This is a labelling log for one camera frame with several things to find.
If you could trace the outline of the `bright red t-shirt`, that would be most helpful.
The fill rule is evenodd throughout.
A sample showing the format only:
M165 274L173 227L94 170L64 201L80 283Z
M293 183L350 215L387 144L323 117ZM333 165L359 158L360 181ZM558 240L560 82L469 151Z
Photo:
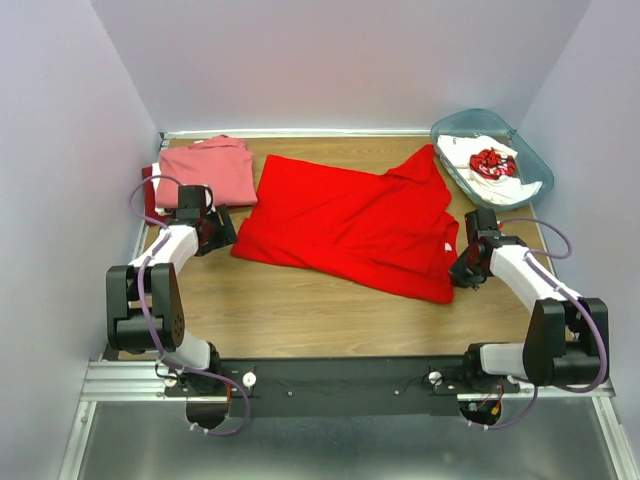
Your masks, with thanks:
M434 157L425 145L376 175L270 155L231 253L449 304L459 224Z

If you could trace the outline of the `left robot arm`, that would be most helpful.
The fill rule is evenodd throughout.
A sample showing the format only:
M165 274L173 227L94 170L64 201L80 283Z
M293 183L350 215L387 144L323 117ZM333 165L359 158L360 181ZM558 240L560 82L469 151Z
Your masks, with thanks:
M188 331L178 284L190 259L237 241L227 208L214 205L209 186L182 184L167 221L146 215L132 199L128 205L134 215L157 226L158 234L138 257L106 273L109 346L131 354L154 351L170 379L188 382L201 395L214 393L221 384L231 389L216 347Z

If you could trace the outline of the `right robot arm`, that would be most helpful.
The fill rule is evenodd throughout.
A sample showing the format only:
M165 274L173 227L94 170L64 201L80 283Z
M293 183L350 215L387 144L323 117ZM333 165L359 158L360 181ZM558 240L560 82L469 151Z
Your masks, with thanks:
M608 308L567 287L535 258L519 237L504 234L493 210L465 214L468 245L449 270L455 287L477 289L493 277L507 285L530 313L522 343L468 347L460 379L480 392L496 377L525 380L573 393L595 390L609 377Z

